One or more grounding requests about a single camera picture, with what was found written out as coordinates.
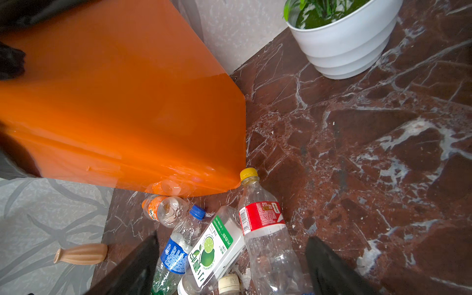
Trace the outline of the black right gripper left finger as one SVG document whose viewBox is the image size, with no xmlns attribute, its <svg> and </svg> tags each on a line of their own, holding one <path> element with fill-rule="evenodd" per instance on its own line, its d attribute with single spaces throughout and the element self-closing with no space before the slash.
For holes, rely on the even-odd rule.
<svg viewBox="0 0 472 295">
<path fill-rule="evenodd" d="M 141 242 L 86 295 L 149 295 L 159 258 L 157 232 Z"/>
</svg>

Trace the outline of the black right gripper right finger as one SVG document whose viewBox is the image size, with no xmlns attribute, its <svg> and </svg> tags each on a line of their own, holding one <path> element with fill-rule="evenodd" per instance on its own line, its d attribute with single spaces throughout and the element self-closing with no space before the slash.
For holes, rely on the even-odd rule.
<svg viewBox="0 0 472 295">
<path fill-rule="evenodd" d="M 308 239 L 306 259 L 315 295 L 379 293 L 318 237 Z"/>
</svg>

